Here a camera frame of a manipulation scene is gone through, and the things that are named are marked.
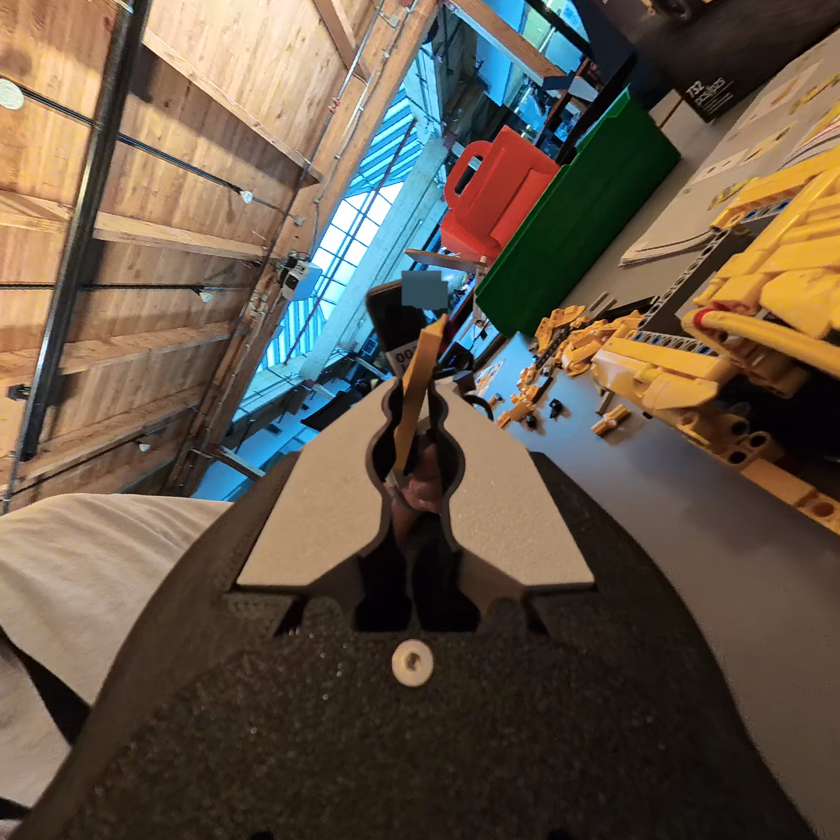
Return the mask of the black ceiling rail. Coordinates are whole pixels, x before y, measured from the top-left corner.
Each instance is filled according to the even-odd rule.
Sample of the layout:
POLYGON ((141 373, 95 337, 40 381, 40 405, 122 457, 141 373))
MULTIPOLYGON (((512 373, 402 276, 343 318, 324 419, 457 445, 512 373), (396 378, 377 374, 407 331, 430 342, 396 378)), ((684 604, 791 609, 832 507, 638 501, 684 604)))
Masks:
POLYGON ((151 2, 2 2, 2 353, 24 353, 2 384, 2 464, 31 414, 58 394, 71 304, 89 283, 95 212, 121 151, 118 130, 148 63, 151 2))

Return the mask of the yellow toy car model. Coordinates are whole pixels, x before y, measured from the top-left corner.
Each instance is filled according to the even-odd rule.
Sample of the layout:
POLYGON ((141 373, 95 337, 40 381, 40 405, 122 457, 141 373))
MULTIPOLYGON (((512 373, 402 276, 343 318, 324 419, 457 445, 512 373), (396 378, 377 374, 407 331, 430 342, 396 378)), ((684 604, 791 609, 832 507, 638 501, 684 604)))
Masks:
POLYGON ((838 149, 751 183, 723 234, 775 210, 711 276, 682 335, 595 354, 603 389, 838 533, 838 149))

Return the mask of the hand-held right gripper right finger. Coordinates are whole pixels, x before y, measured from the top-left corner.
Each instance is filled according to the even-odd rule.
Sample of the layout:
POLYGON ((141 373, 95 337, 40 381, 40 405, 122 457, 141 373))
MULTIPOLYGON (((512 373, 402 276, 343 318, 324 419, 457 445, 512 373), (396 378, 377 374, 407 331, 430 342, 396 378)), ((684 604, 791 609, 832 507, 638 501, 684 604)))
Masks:
POLYGON ((431 385, 428 434, 444 500, 437 537, 413 562, 425 631, 472 631, 501 600, 590 592, 595 575, 529 451, 454 385, 431 385))

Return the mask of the green plastic bin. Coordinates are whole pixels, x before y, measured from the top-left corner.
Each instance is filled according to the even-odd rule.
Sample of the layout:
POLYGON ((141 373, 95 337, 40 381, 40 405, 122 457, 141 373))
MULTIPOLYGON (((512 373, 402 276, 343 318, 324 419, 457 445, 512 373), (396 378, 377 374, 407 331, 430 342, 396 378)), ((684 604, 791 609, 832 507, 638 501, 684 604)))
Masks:
POLYGON ((501 251, 476 304, 502 335, 533 335, 680 160, 624 90, 576 147, 501 251))

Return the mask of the pile of yellow bricks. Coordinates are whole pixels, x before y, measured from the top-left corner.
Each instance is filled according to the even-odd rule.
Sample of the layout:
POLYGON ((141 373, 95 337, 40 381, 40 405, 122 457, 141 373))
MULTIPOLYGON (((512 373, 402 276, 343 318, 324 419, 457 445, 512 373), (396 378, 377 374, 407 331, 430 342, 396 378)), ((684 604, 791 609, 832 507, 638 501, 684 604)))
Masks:
POLYGON ((587 372, 608 339, 625 338, 653 308, 653 299, 595 313, 592 308, 556 308, 541 320, 532 344, 532 362, 521 370, 510 405, 496 420, 499 428, 536 420, 535 410, 556 371, 569 377, 587 372))

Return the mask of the toy car set box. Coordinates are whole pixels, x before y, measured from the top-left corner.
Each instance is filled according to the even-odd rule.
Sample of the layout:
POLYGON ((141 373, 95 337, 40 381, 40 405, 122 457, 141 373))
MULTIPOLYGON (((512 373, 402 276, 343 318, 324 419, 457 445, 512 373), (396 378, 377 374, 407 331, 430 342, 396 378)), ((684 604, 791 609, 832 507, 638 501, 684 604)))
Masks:
POLYGON ((838 29, 838 1, 697 2, 680 22, 654 14, 634 37, 705 123, 726 114, 838 29))

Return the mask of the person's left hand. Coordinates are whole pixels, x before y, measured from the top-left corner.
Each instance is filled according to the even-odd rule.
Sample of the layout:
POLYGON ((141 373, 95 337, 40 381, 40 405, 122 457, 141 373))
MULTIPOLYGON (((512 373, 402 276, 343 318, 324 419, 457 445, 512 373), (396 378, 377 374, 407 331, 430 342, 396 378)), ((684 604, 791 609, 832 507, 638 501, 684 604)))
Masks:
POLYGON ((444 482, 438 462, 438 446, 427 434, 419 439, 413 469, 393 487, 395 498, 418 514, 439 515, 444 500, 444 482))

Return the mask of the open instruction booklet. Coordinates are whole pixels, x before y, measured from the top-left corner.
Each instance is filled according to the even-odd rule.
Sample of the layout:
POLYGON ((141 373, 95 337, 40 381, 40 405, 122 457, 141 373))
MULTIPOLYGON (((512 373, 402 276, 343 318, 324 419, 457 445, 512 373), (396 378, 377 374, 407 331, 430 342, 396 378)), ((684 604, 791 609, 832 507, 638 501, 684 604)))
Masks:
POLYGON ((839 33, 772 78, 675 199, 621 258, 622 266, 703 246, 715 219, 753 179, 838 145, 839 33))

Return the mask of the long yellow beam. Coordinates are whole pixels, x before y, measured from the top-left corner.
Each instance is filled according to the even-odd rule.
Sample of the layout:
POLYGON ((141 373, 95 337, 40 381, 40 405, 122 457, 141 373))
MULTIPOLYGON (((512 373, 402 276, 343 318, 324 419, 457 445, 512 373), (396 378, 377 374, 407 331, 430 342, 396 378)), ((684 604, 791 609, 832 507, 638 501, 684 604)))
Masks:
POLYGON ((395 428, 395 462, 393 472, 405 473, 421 408, 432 380, 438 350, 445 332, 448 315, 443 314, 419 334, 412 360, 402 377, 402 416, 395 428))

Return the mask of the red plastic bin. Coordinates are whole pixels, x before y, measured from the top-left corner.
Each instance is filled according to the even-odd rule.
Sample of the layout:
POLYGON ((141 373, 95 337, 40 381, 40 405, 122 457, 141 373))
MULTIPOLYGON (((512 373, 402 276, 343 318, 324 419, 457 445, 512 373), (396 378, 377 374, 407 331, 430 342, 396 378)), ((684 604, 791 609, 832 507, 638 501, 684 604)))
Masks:
POLYGON ((442 246, 492 264, 560 171, 508 126, 465 147, 444 185, 442 246))

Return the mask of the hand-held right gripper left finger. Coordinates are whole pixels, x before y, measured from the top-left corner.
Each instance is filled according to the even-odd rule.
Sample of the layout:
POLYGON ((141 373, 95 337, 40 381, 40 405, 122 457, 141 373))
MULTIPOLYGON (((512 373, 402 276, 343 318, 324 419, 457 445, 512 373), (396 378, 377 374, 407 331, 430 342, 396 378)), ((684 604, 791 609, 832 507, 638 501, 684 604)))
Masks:
POLYGON ((386 479, 403 407, 391 378, 298 452, 236 580, 246 591, 328 596, 362 631, 400 631, 412 613, 386 479))

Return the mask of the grey desk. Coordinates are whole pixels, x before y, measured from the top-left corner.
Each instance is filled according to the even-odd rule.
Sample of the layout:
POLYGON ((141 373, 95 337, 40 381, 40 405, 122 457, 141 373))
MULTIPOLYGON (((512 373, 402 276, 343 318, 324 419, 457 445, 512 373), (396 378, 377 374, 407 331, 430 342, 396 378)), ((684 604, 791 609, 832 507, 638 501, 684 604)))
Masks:
POLYGON ((639 412, 593 435, 597 390, 560 373, 537 432, 554 463, 665 572, 765 762, 821 838, 838 838, 838 536, 639 412), (550 419, 550 401, 565 413, 550 419))

